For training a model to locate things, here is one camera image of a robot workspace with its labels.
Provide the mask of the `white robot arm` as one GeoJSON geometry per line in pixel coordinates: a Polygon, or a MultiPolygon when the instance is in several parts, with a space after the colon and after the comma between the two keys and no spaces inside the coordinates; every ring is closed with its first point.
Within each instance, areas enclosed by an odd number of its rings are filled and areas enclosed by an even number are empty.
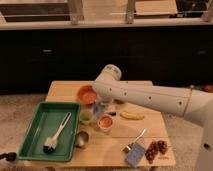
{"type": "Polygon", "coordinates": [[[190,88],[142,86],[121,81],[121,70],[106,65],[92,84],[103,101],[116,99],[183,117],[203,128],[194,171],[213,171],[213,93],[190,88]]]}

